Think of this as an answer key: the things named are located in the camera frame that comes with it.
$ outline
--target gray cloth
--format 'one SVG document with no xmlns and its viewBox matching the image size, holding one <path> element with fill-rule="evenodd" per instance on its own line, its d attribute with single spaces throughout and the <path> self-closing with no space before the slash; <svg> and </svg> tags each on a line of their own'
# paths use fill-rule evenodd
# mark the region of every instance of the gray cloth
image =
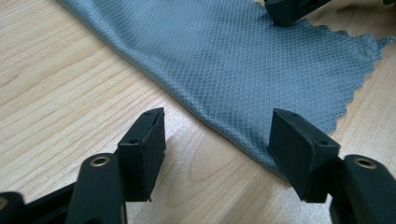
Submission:
<svg viewBox="0 0 396 224">
<path fill-rule="evenodd" d="M 307 21 L 276 27 L 252 0 L 61 2 L 199 119 L 276 173 L 267 153 L 273 108 L 334 130 L 392 40 L 333 33 Z"/>
</svg>

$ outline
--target microfiber cloth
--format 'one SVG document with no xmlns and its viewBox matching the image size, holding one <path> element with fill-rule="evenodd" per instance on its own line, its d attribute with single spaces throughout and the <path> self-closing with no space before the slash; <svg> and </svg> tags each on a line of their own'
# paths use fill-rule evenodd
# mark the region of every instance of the microfiber cloth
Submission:
<svg viewBox="0 0 396 224">
<path fill-rule="evenodd" d="M 273 109 L 334 130 L 393 40 L 351 37 L 307 21 L 276 27 L 252 0 L 60 1 L 195 116 L 278 174 L 267 152 Z"/>
</svg>

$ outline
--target light wood grain surface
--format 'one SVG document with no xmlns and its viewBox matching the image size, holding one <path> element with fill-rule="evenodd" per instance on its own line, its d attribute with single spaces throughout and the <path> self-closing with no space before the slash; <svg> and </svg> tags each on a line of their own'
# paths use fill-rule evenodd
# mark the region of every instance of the light wood grain surface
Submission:
<svg viewBox="0 0 396 224">
<path fill-rule="evenodd" d="M 396 7 L 334 1 L 309 16 L 351 35 L 396 35 Z M 130 223 L 330 223 L 329 204 L 293 189 L 204 125 L 56 1 L 0 0 L 0 191 L 30 202 L 113 152 L 138 115 L 165 109 L 166 157 L 152 203 Z M 355 92 L 332 137 L 396 175 L 396 44 Z"/>
</svg>

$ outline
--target round hole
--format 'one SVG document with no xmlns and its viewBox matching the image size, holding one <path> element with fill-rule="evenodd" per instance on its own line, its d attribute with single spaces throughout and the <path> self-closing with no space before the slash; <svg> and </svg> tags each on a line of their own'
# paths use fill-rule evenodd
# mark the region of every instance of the round hole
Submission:
<svg viewBox="0 0 396 224">
<path fill-rule="evenodd" d="M 0 197 L 0 210 L 5 208 L 7 206 L 7 204 L 8 204 L 7 198 Z"/>
<path fill-rule="evenodd" d="M 129 141 L 129 143 L 131 143 L 132 145 L 137 145 L 139 144 L 139 141 L 137 141 L 136 139 L 132 139 L 131 141 Z"/>
<path fill-rule="evenodd" d="M 354 160 L 356 164 L 367 169 L 376 169 L 376 164 L 364 158 L 357 158 Z"/>
<path fill-rule="evenodd" d="M 323 146 L 327 146 L 329 145 L 329 143 L 327 141 L 319 141 L 319 143 Z"/>
<path fill-rule="evenodd" d="M 110 162 L 109 157 L 98 157 L 98 158 L 91 160 L 90 165 L 97 167 L 97 166 L 106 165 L 108 162 Z"/>
</svg>

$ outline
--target wooden table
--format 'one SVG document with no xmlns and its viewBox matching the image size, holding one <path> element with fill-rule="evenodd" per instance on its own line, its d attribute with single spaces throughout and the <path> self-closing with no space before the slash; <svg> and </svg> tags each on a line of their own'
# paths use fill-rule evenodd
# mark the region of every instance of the wooden table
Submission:
<svg viewBox="0 0 396 224">
<path fill-rule="evenodd" d="M 396 35 L 396 8 L 334 1 L 315 25 Z M 330 223 L 329 204 L 301 203 L 282 179 L 204 125 L 125 62 L 56 1 L 0 1 L 0 191 L 30 202 L 76 180 L 79 165 L 113 152 L 138 115 L 163 106 L 166 157 L 152 203 L 131 223 Z M 367 76 L 332 137 L 396 175 L 396 44 Z"/>
</svg>

